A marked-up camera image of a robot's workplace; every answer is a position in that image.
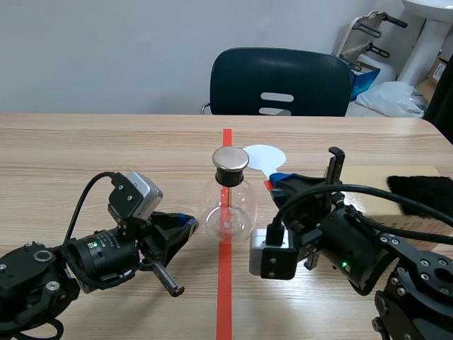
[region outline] glass bottle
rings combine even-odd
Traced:
[[[200,225],[220,242],[248,239],[256,222],[252,187],[243,179],[247,152],[240,147],[221,147],[212,155],[217,168],[207,183],[200,203]]]

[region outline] white plastic bag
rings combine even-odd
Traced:
[[[359,94],[356,101],[388,117],[421,118],[423,111],[410,99],[413,90],[406,83],[388,81]]]

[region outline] stainless steel cap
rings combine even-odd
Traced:
[[[247,167],[248,154],[240,147],[221,147],[212,155],[212,163],[225,172],[240,172]]]

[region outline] white paper circle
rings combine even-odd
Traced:
[[[248,168],[261,170],[267,178],[286,162],[285,153],[271,145],[256,144],[244,147],[248,154]]]

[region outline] red object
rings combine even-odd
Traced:
[[[224,147],[233,145],[233,132],[224,129]],[[231,226],[231,197],[229,188],[222,187],[220,208],[219,273],[217,281],[217,334],[216,340],[232,340],[233,321],[231,309],[231,228],[225,228],[225,222]]]
[[[267,180],[267,181],[264,181],[264,186],[266,187],[266,189],[268,189],[269,191],[271,191],[272,189],[275,189],[274,186],[272,185],[272,183]]]

